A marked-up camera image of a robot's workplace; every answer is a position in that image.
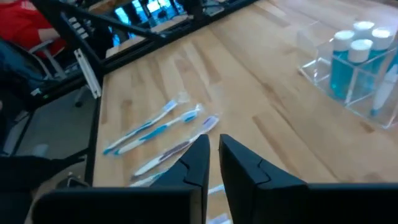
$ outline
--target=floor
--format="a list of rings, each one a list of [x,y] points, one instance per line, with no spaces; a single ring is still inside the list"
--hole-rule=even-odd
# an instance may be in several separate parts
[[[76,94],[77,91],[71,92],[35,112],[17,150],[17,156],[36,155],[50,159],[64,158],[88,146],[95,101],[91,93],[86,91],[82,98],[83,106],[76,108],[74,105]],[[6,143],[6,152],[12,151],[12,146],[26,119],[13,128]],[[42,147],[41,149],[38,147],[43,144],[47,145],[47,150],[41,150]],[[65,176],[69,172],[84,178],[85,163],[67,169],[64,172]]]

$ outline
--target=red shirt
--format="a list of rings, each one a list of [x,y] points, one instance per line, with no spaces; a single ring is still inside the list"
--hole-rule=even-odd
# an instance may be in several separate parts
[[[52,28],[45,17],[26,0],[12,3],[0,3],[0,36],[4,40],[20,45],[26,50],[39,45],[39,29]],[[66,46],[66,42],[57,39],[49,46],[52,55],[59,53]]]

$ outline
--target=blue bottle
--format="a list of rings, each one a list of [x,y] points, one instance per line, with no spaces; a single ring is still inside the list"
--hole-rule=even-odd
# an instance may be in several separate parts
[[[393,39],[394,36],[385,28],[377,28],[372,31],[371,40],[373,41],[373,45],[369,59],[375,59],[371,62],[372,65],[370,72],[374,76],[369,77],[368,80],[368,88],[370,89],[374,88],[374,79],[379,75],[380,66],[386,58],[383,54],[387,52]]]
[[[371,63],[365,63],[369,60],[369,55],[371,48],[373,46],[373,41],[368,39],[354,40],[349,46],[348,50],[348,62],[353,67],[348,67],[346,71],[346,77],[348,84],[345,86],[345,93],[348,93],[349,85],[351,84],[351,79],[354,75],[354,67],[360,68],[354,83],[353,98],[352,100],[358,99],[359,97],[365,96],[370,93],[368,87],[369,83],[369,71],[372,69]]]
[[[347,62],[348,49],[353,37],[354,32],[352,30],[341,30],[335,34],[332,40],[333,58],[331,60],[329,86],[333,97],[341,100],[345,99],[345,88],[347,83],[350,82],[350,78],[346,74],[349,66],[344,62]]]

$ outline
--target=blue toothbrush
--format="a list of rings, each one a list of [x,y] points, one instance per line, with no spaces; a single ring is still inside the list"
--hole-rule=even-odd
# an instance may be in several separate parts
[[[166,116],[170,111],[172,111],[176,106],[178,105],[176,100],[170,100],[163,108],[162,111],[155,116],[153,119],[147,120],[143,125],[139,126],[136,129],[133,129],[132,131],[128,132],[126,135],[124,135],[121,139],[115,141],[111,145],[109,145],[106,149],[104,149],[103,154],[107,155],[111,151],[115,150],[118,145],[120,145],[122,142],[125,140],[135,136],[139,132],[151,127],[154,125],[156,122],[158,122],[160,119],[162,119],[164,116]]]
[[[198,112],[201,110],[202,110],[202,106],[199,104],[195,107],[195,109],[185,112],[184,114],[181,114],[178,118],[175,118],[175,119],[157,127],[151,133],[146,134],[143,137],[136,139],[133,142],[123,146],[122,148],[115,151],[114,154],[120,155],[127,151],[130,151],[131,149],[134,149],[137,146],[140,146],[144,142],[162,134],[163,132],[165,132],[169,127],[171,127],[175,123],[178,123],[178,122],[188,123],[188,122],[194,120],[198,116]]]

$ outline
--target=toothbrush head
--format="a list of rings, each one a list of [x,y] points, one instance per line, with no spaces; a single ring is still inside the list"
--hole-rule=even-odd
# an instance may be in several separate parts
[[[217,115],[211,115],[211,116],[207,117],[207,119],[202,123],[202,126],[201,126],[202,133],[203,134],[207,133],[208,131],[213,129],[219,120],[220,119]]]
[[[181,115],[181,120],[185,123],[190,122],[198,116],[197,110],[191,110]]]

